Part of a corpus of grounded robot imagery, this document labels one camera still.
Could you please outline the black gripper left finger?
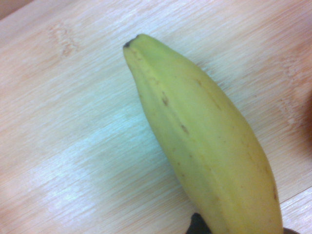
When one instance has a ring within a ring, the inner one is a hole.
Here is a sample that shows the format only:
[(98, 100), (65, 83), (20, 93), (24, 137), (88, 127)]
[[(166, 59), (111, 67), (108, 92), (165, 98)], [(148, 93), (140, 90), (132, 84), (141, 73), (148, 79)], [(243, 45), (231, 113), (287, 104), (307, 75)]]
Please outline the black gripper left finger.
[(199, 213), (191, 216), (190, 225), (185, 234), (211, 234), (210, 228)]

